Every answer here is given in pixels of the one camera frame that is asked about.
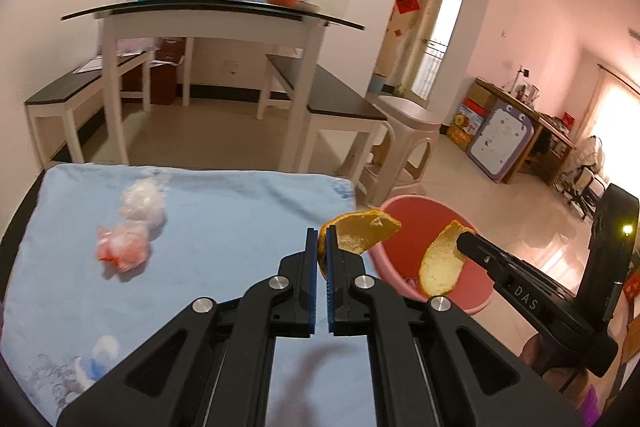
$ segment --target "metal screw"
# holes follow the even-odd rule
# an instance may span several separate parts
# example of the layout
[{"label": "metal screw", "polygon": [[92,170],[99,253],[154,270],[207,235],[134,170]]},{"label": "metal screw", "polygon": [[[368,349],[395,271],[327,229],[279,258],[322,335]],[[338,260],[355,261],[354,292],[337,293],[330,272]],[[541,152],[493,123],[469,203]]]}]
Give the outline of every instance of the metal screw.
[{"label": "metal screw", "polygon": [[369,275],[358,275],[354,282],[358,288],[362,288],[363,290],[368,290],[376,283],[376,280]]},{"label": "metal screw", "polygon": [[276,275],[269,279],[269,286],[274,290],[284,290],[284,288],[289,286],[289,279],[284,277],[284,275]]},{"label": "metal screw", "polygon": [[445,312],[451,308],[451,301],[443,296],[431,299],[431,307],[437,312]]},{"label": "metal screw", "polygon": [[196,313],[207,313],[213,309],[213,301],[206,297],[201,297],[200,299],[193,301],[191,308],[193,308],[193,311]]}]

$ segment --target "bench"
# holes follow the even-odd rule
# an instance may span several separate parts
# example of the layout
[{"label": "bench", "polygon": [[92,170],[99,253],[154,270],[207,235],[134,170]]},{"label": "bench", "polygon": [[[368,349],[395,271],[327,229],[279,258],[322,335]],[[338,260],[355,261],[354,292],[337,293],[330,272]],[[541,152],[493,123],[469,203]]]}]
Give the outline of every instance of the bench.
[{"label": "bench", "polygon": [[[275,100],[271,98],[271,84],[277,80],[290,99],[295,90],[294,79],[296,71],[302,61],[300,58],[266,55],[267,67],[264,83],[260,90],[258,111],[256,118],[262,120],[264,112],[269,106],[289,107],[289,100]],[[359,150],[348,178],[356,184],[360,179],[373,142],[376,139],[380,125],[386,121],[384,113],[370,102],[367,102],[351,87],[333,76],[329,71],[316,66],[313,84],[306,104],[306,121],[302,124],[302,151],[298,155],[297,172],[308,172],[309,162],[313,153],[318,132],[322,129],[338,131],[357,131],[363,147]]]},{"label": "bench", "polygon": [[[142,92],[122,92],[121,98],[142,98],[142,107],[145,112],[151,110],[151,62],[154,52],[143,52],[138,55],[129,55],[118,58],[118,74],[122,76],[127,71],[144,64],[142,68]],[[82,148],[76,129],[74,110],[89,100],[94,94],[104,87],[102,71],[85,71],[83,73],[69,73],[61,76],[24,102],[31,136],[38,153],[42,168],[47,169],[51,165],[49,155],[45,152],[42,137],[38,129],[37,118],[59,116],[65,129],[66,144],[73,163],[84,163]]]}]

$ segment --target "purple object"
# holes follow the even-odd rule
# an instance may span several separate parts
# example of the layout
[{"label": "purple object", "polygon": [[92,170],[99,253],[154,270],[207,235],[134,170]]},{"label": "purple object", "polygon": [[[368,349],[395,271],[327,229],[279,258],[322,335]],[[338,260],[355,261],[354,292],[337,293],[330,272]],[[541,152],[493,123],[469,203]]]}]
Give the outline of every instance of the purple object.
[{"label": "purple object", "polygon": [[600,410],[598,409],[598,395],[596,388],[591,386],[587,393],[587,398],[580,406],[580,414],[584,420],[585,427],[593,427],[600,418]]}]

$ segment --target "pink bucket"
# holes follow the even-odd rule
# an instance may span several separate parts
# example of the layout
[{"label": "pink bucket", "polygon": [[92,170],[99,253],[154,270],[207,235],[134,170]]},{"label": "pink bucket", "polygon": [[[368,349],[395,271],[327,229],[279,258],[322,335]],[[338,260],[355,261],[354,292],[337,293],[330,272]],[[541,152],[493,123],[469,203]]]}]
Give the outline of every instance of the pink bucket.
[{"label": "pink bucket", "polygon": [[[470,229],[475,230],[476,227],[448,206],[414,194],[385,201],[380,210],[402,222],[400,232],[369,250],[380,279],[404,297],[427,301],[428,297],[417,285],[425,251],[454,219]],[[493,287],[494,282],[486,270],[466,259],[458,283],[447,297],[467,314],[473,315],[491,302]]]}]

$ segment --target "dark bench top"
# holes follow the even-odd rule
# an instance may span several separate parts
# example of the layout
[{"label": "dark bench top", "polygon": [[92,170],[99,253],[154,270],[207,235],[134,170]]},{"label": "dark bench top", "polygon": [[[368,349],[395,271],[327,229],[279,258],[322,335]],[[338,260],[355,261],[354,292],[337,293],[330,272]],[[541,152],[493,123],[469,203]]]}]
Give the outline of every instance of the dark bench top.
[{"label": "dark bench top", "polygon": [[[294,73],[301,59],[267,55],[267,60],[273,64],[273,67],[278,70],[289,86],[295,89]],[[367,102],[351,87],[320,66],[316,66],[316,74],[306,108],[312,114],[362,118],[364,120],[386,120],[386,116],[377,110],[372,103]]]},{"label": "dark bench top", "polygon": [[66,21],[68,19],[89,14],[97,14],[97,17],[102,19],[109,15],[168,10],[204,10],[251,13],[254,15],[265,15],[267,17],[277,17],[280,19],[291,19],[295,21],[301,21],[303,17],[312,17],[315,19],[322,19],[328,23],[348,26],[349,28],[357,30],[364,29],[364,26],[361,24],[356,24],[344,19],[338,19],[338,17],[332,17],[331,15],[324,13],[313,13],[299,10],[297,8],[285,8],[284,6],[276,6],[275,4],[234,0],[149,0],[121,2],[71,13],[62,17],[61,20]]},{"label": "dark bench top", "polygon": [[[118,57],[118,65],[121,66],[138,55],[129,55],[128,57]],[[85,87],[93,84],[102,76],[102,70],[85,71],[84,73],[76,73],[69,71],[59,79],[54,80],[49,85],[43,87],[36,94],[29,98],[24,105],[46,105],[49,103],[64,103],[78,94]]]}]

